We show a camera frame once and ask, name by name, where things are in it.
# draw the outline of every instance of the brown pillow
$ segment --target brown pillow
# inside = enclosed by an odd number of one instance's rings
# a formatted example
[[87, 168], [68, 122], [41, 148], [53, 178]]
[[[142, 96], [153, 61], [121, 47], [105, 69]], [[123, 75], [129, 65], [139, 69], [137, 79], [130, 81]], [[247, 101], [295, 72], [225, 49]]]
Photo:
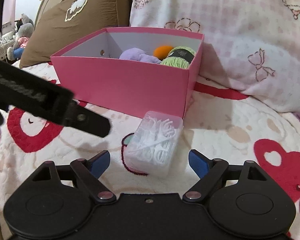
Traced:
[[55, 52], [102, 28], [129, 26], [131, 3], [132, 0], [63, 0], [42, 14], [22, 53], [20, 68], [49, 62]]

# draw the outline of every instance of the pink checkered pillow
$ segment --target pink checkered pillow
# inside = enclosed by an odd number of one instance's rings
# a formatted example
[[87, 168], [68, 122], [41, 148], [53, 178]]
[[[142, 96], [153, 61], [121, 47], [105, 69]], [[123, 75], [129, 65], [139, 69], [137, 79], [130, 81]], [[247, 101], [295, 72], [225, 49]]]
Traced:
[[130, 24], [204, 33], [200, 75], [300, 112], [300, 0], [133, 0]]

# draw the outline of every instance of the blue plush leg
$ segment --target blue plush leg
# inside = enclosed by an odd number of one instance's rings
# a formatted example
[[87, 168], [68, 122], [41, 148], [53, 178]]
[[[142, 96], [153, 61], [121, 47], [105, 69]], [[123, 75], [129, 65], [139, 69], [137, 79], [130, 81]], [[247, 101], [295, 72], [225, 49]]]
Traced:
[[25, 50], [25, 48], [15, 49], [14, 52], [13, 52], [13, 56], [15, 58], [21, 58], [21, 55], [22, 55], [24, 50]]

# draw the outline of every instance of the bedsheet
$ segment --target bedsheet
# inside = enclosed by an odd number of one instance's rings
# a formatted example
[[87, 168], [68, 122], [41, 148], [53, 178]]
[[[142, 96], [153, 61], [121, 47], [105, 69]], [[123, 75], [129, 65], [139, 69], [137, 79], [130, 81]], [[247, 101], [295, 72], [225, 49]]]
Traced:
[[[59, 83], [48, 63], [24, 69]], [[117, 196], [125, 193], [171, 193], [182, 195], [197, 181], [188, 164], [188, 152], [197, 149], [208, 158], [230, 164], [257, 161], [295, 202], [297, 216], [289, 235], [300, 240], [300, 122], [291, 113], [278, 114], [260, 101], [198, 77], [184, 118], [184, 129], [167, 178], [137, 174], [126, 167], [123, 151], [139, 118], [80, 102], [108, 117], [112, 131], [106, 138], [63, 128], [13, 108], [4, 113], [0, 140], [0, 223], [3, 238], [10, 236], [2, 209], [15, 189], [44, 161], [69, 164], [89, 159], [107, 149], [111, 163], [100, 180]]]

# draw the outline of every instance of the purple plush toy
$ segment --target purple plush toy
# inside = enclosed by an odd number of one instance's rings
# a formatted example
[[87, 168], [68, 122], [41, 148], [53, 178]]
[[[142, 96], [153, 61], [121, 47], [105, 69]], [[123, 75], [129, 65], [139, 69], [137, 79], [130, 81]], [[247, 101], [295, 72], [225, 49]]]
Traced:
[[157, 57], [147, 55], [142, 49], [138, 49], [138, 48], [125, 50], [124, 52], [122, 52], [119, 59], [135, 60], [140, 62], [156, 63], [156, 64], [161, 63], [161, 60], [159, 60]]

